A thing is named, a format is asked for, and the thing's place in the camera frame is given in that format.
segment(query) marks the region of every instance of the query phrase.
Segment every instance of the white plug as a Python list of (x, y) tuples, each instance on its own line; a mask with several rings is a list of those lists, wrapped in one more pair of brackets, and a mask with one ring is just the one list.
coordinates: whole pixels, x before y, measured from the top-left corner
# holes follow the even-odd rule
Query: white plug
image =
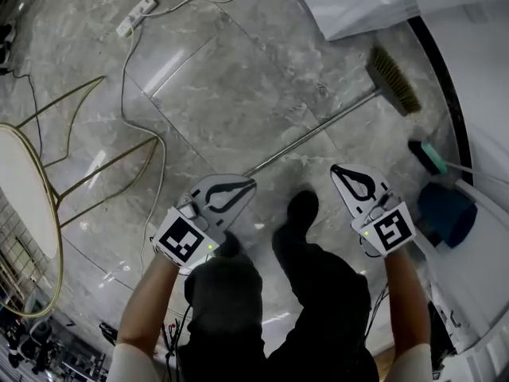
[(150, 13), (156, 5), (155, 0), (141, 0), (117, 27), (117, 34), (120, 37), (128, 37), (131, 29), (135, 29), (143, 21), (143, 15)]

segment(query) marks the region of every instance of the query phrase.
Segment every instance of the broom handle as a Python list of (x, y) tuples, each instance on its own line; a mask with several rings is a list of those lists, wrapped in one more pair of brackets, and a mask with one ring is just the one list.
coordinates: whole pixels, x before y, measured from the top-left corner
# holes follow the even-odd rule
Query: broom handle
[(493, 181), (493, 182), (496, 182), (498, 184), (502, 184), (502, 185), (507, 185), (509, 187), (509, 181), (504, 181), (500, 178), (497, 178), (497, 177), (493, 177), (492, 175), (490, 174), (485, 174), (485, 173), (480, 173), (478, 171), (475, 171), (475, 170), (472, 170), (472, 169), (469, 169), (468, 167), (463, 167), (463, 166), (459, 166), (457, 164), (453, 164), (451, 162), (444, 162), (447, 166), (449, 167), (452, 167), (454, 169), (457, 169), (457, 170), (461, 170), (461, 171), (465, 171), (467, 173), (471, 173), (471, 174), (474, 174), (478, 177), (482, 177), (482, 178), (486, 178), (487, 180), (490, 180), (490, 181)]
[(344, 109), (343, 111), (340, 111), (338, 114), (332, 116), (330, 119), (326, 120), (325, 122), (323, 122), (321, 125), (318, 125), (317, 127), (315, 127), (314, 129), (312, 129), (311, 131), (309, 131), (308, 133), (306, 133), (305, 135), (303, 135), (301, 138), (299, 138), (297, 141), (289, 144), (287, 147), (285, 147), (284, 149), (278, 151), (276, 154), (274, 154), (273, 156), (269, 157), (267, 160), (265, 160), (264, 162), (258, 164), (256, 167), (252, 168), (251, 170), (247, 171), (245, 174), (243, 174), (244, 177), (250, 177), (252, 176), (253, 174), (256, 174), (258, 171), (260, 171), (261, 169), (264, 169), (265, 167), (267, 167), (269, 164), (272, 164), (273, 162), (275, 162), (278, 158), (280, 158), (281, 156), (284, 156), (286, 153), (290, 152), (291, 150), (293, 150), (295, 147), (297, 146), (300, 146), (303, 142), (307, 142), (310, 138), (312, 138), (315, 134), (318, 134), (320, 133), (321, 131), (323, 131), (324, 129), (326, 129), (327, 127), (329, 127), (330, 125), (332, 125), (334, 122), (336, 122), (337, 120), (341, 119), (342, 117), (346, 116), (348, 113), (350, 113), (351, 111), (354, 111), (357, 107), (360, 107), (362, 105), (364, 105), (367, 101), (375, 98), (376, 96), (380, 95), (381, 93), (381, 90), (376, 88), (372, 91), (369, 91), (362, 99), (360, 99), (358, 102), (352, 104), (350, 107), (347, 107), (346, 109)]

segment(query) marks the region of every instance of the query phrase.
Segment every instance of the forearm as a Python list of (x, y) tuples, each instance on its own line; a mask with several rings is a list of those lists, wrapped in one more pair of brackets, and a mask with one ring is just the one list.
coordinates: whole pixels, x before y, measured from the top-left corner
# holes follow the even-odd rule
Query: forearm
[(415, 345), (429, 344), (431, 325), (424, 290), (406, 249), (388, 255), (385, 266), (397, 358)]
[(155, 256), (124, 310), (119, 344), (135, 346), (153, 356), (177, 274), (178, 267), (169, 259), (161, 254)]

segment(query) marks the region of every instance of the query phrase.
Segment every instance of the black shoe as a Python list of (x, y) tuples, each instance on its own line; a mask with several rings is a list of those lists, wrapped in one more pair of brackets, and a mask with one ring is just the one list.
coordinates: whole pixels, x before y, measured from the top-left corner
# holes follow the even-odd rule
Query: black shoe
[(242, 253), (242, 245), (233, 233), (226, 231), (226, 240), (214, 251), (214, 256), (233, 258)]
[(317, 218), (319, 206), (320, 203), (314, 191), (308, 189), (300, 191), (288, 205), (286, 224), (305, 235)]

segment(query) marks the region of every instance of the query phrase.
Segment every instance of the black curved edge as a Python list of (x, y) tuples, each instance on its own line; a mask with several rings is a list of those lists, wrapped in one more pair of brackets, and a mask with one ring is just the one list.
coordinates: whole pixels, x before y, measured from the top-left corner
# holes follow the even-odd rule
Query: black curved edge
[[(460, 101), (454, 88), (453, 80), (445, 65), (437, 43), (433, 39), (431, 32), (421, 17), (415, 17), (408, 20), (410, 27), (417, 36), (419, 42), (424, 49), (426, 56), (435, 71), (438, 83), (444, 92), (445, 102), (449, 108), (449, 114), (453, 121), (453, 129), (456, 135), (458, 152), (460, 155), (460, 163), (462, 166), (472, 168), (472, 157), (470, 154), (470, 145), (468, 144), (467, 128), (464, 124), (463, 112), (461, 111)], [(473, 185), (473, 177), (470, 173), (463, 172), (463, 181)]]

